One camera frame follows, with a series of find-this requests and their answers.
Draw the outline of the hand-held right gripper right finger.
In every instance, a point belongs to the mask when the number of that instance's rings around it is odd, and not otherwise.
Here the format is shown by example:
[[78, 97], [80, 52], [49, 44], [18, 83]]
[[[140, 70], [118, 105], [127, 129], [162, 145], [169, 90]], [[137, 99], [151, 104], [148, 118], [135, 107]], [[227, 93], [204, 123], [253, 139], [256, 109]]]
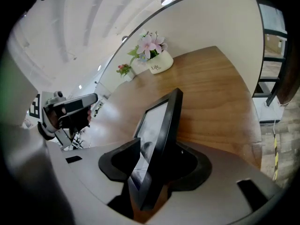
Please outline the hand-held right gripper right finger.
[[[184, 145], [205, 154], [212, 163], [209, 178], [192, 191], [172, 192], [163, 207], [147, 222], [149, 225], [227, 225], [249, 224], [276, 201], [282, 189], [239, 156], [192, 142]], [[254, 211], [238, 186], [250, 180], [267, 202]]]

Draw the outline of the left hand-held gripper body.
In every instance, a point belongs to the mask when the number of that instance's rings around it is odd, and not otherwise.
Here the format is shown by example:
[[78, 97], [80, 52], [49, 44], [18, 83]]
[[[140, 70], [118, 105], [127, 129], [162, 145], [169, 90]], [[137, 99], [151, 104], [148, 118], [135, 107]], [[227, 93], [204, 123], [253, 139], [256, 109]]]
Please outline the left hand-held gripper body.
[[56, 139], [61, 148], [67, 148], [72, 145], [74, 135], [70, 134], [69, 128], [55, 129], [50, 123], [46, 109], [52, 108], [55, 103], [65, 101], [66, 98], [60, 91], [54, 93], [43, 91], [38, 93], [28, 111], [29, 128], [37, 125], [39, 133], [47, 141]]

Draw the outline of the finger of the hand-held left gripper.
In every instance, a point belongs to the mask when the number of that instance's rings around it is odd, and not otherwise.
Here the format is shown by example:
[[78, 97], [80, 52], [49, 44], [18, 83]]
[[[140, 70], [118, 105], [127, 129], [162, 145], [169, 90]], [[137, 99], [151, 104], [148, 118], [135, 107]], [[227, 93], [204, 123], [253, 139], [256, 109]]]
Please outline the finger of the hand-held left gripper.
[[98, 101], [96, 93], [87, 94], [80, 97], [75, 97], [65, 101], [55, 103], [53, 109], [64, 108], [66, 113], [75, 113], [86, 107], [90, 107], [92, 104]]

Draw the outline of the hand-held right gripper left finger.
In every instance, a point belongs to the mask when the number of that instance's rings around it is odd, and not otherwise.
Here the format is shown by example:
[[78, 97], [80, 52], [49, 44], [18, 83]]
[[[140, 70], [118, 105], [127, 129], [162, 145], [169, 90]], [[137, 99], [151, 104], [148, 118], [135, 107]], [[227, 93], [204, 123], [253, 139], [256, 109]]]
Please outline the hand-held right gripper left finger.
[[121, 194], [123, 184], [109, 180], [98, 160], [107, 147], [61, 151], [46, 143], [54, 173], [72, 210], [76, 225], [135, 225], [136, 222], [108, 207]]

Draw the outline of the person's left hand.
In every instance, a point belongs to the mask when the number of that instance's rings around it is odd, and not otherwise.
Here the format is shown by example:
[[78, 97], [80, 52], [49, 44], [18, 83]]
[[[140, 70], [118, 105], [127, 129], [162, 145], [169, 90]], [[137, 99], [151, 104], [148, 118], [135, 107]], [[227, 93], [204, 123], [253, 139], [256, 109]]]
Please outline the person's left hand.
[[90, 106], [80, 111], [69, 114], [64, 105], [54, 107], [47, 112], [47, 117], [55, 129], [69, 128], [80, 131], [88, 126], [91, 121]]

